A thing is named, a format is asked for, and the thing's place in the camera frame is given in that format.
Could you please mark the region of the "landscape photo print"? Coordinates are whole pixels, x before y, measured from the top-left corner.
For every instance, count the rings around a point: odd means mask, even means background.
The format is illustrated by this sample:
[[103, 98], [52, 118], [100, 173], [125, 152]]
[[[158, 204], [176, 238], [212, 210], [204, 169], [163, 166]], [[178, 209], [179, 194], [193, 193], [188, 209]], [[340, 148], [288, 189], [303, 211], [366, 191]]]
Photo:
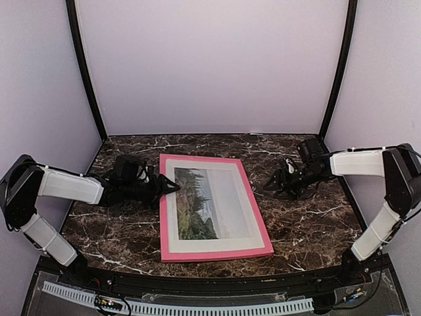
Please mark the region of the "landscape photo print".
[[253, 210], [241, 192], [237, 173], [218, 169], [174, 169], [178, 238], [222, 240], [252, 238]]

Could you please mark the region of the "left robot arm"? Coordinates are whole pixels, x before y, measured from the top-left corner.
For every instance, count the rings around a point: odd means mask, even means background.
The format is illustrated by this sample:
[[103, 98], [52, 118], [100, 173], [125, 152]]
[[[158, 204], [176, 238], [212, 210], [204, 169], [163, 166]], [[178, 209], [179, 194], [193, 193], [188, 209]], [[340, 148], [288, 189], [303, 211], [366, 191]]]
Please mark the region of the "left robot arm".
[[178, 190], [178, 184], [131, 155], [118, 156], [103, 176], [66, 171], [21, 155], [1, 179], [1, 210], [8, 230], [21, 231], [59, 265], [68, 267], [70, 280], [86, 287], [93, 273], [83, 265], [84, 256], [38, 213], [37, 199], [54, 197], [101, 207], [139, 201], [153, 208], [162, 196]]

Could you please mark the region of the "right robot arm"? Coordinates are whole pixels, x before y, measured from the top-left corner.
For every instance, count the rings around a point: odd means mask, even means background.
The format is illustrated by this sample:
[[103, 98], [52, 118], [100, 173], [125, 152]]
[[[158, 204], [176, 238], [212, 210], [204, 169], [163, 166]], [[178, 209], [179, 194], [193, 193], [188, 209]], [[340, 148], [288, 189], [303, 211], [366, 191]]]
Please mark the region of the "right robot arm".
[[363, 214], [368, 226], [351, 246], [353, 259], [367, 260], [420, 213], [420, 153], [410, 144], [327, 151], [307, 139], [297, 150], [302, 164], [284, 157], [264, 189], [297, 200], [311, 185], [338, 178], [350, 184], [358, 206], [379, 208]]

